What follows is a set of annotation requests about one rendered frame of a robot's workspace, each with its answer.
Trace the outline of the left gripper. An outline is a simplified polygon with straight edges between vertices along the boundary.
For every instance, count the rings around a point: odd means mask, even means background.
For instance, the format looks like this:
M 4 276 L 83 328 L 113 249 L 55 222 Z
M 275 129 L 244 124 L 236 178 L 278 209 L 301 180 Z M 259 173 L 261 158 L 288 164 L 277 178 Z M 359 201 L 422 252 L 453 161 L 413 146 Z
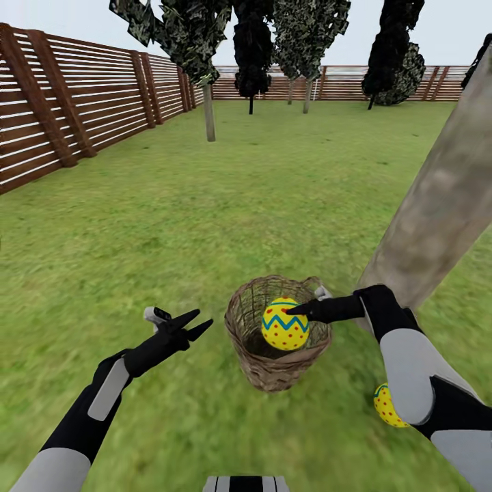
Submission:
M 196 309 L 157 325 L 159 332 L 144 341 L 140 348 L 142 357 L 151 368 L 166 360 L 173 353 L 189 349 L 189 341 L 195 342 L 213 325 L 214 320 L 211 319 L 189 331 L 183 329 L 199 313 L 200 310 Z

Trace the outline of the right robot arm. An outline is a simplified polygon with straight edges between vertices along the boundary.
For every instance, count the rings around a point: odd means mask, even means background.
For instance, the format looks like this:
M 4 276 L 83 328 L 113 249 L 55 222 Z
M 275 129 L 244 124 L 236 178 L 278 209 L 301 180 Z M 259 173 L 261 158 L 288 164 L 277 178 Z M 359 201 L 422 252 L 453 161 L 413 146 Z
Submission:
M 402 309 L 386 285 L 335 299 L 320 286 L 315 295 L 286 314 L 323 325 L 366 317 L 398 417 L 421 431 L 476 492 L 492 492 L 492 408 L 431 344 L 412 310 Z

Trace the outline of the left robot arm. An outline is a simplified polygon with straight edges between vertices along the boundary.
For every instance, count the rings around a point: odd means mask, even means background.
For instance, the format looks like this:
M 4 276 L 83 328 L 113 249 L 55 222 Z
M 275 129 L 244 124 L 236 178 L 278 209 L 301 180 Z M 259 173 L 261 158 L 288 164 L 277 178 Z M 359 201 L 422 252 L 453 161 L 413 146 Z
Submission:
M 98 365 L 87 386 L 9 492 L 80 492 L 122 401 L 130 379 L 138 378 L 177 351 L 190 348 L 214 320 L 183 329 L 199 309 L 172 319 L 158 307 L 143 318 L 155 335 L 135 349 L 124 349 Z

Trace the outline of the easter egg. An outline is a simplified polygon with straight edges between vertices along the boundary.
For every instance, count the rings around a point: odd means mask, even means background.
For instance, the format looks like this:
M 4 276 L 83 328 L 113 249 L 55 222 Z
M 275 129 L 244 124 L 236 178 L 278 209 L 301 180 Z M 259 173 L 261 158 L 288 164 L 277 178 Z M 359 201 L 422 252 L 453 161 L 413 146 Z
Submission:
M 295 351 L 311 336 L 307 315 L 287 315 L 286 311 L 299 306 L 290 296 L 271 299 L 260 318 L 263 340 L 276 351 Z
M 388 383 L 378 387 L 374 395 L 374 405 L 378 415 L 390 426 L 397 428 L 408 426 L 408 423 L 401 420 L 393 409 Z

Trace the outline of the wicker basket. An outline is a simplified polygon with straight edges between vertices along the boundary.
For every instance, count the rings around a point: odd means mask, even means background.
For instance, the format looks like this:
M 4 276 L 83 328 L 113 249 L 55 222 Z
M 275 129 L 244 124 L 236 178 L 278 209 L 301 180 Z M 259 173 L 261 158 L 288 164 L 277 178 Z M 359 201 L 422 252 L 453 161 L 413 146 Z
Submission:
M 327 288 L 327 285 L 315 275 L 299 282 L 283 275 L 270 274 L 266 277 L 254 278 L 241 285 L 229 299 L 223 324 L 236 350 L 241 370 L 249 382 L 259 390 L 266 393 L 279 393 L 295 386 L 318 361 L 318 358 L 326 352 L 333 341 L 334 329 L 333 322 L 324 324 L 323 328 L 319 329 L 319 335 L 314 336 L 314 342 L 305 343 L 295 351 L 283 351 L 282 355 L 279 352 L 274 353 L 271 348 L 260 354 L 258 348 L 254 348 L 254 344 L 247 348 L 247 344 L 253 341 L 253 337 L 257 334 L 262 335 L 263 331 L 261 326 L 254 326 L 249 332 L 243 333 L 241 324 L 246 329 L 251 323 L 246 318 L 248 313 L 245 311 L 241 295 L 249 288 L 254 290 L 259 284 L 263 290 L 269 290 L 271 287 L 269 282 L 280 282 L 287 285 L 288 289 L 294 289 L 292 290 L 294 301 L 298 301 L 301 291 L 309 294 L 309 301 L 317 299 L 315 290 L 308 286 L 315 283 L 318 287 Z

